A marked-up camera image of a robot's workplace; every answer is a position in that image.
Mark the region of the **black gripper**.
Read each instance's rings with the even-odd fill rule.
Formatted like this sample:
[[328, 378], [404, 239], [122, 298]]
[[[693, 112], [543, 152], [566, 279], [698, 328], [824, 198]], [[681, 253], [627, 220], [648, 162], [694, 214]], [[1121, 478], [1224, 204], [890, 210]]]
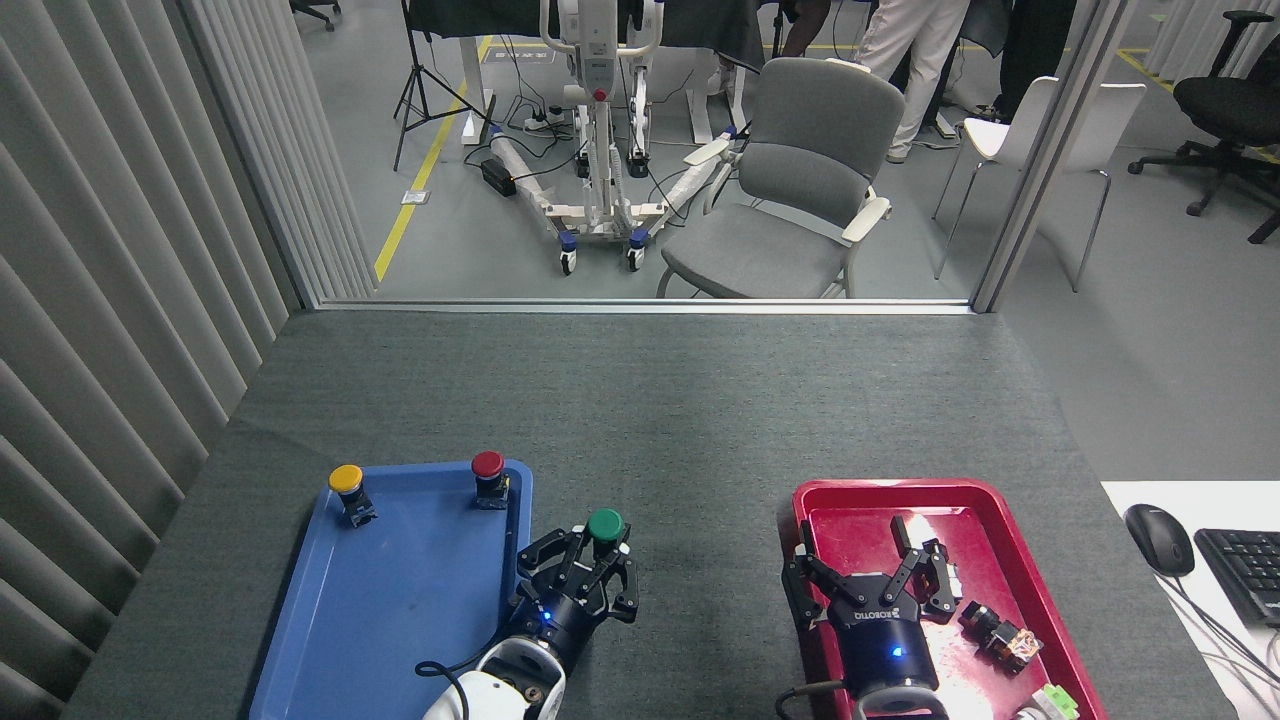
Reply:
[[[813, 629], [827, 619], [835, 629], [844, 667], [844, 683], [856, 700], [869, 700], [876, 691], [937, 691], [940, 680], [925, 641], [922, 614], [937, 623], [948, 623], [963, 597], [957, 565], [950, 561], [947, 547], [929, 538], [916, 547], [901, 515], [892, 516], [890, 532], [899, 551], [895, 574], [878, 592], [878, 603], [867, 606], [867, 594], [852, 577], [841, 575], [796, 544], [794, 556], [783, 562], [782, 585], [799, 630]], [[913, 578], [925, 592], [916, 600], [908, 591]], [[829, 601], [819, 603], [808, 589], [818, 588]]]
[[595, 544], [588, 568], [580, 564], [586, 544], [585, 527], [556, 529], [517, 557], [517, 594], [526, 600], [509, 619], [508, 635], [549, 644], [566, 671], [575, 670], [605, 619], [631, 624], [639, 610], [637, 564], [630, 547]]

